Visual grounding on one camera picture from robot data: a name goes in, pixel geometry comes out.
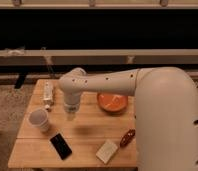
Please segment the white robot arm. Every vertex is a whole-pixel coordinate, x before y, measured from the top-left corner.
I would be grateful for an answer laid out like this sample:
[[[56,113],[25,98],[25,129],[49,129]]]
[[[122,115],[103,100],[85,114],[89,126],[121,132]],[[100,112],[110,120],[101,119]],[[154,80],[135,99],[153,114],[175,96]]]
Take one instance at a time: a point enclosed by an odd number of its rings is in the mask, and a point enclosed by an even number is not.
[[[64,108],[79,109],[83,92],[132,96],[138,171],[198,171],[198,90],[175,67],[88,75],[75,68],[62,75]]]

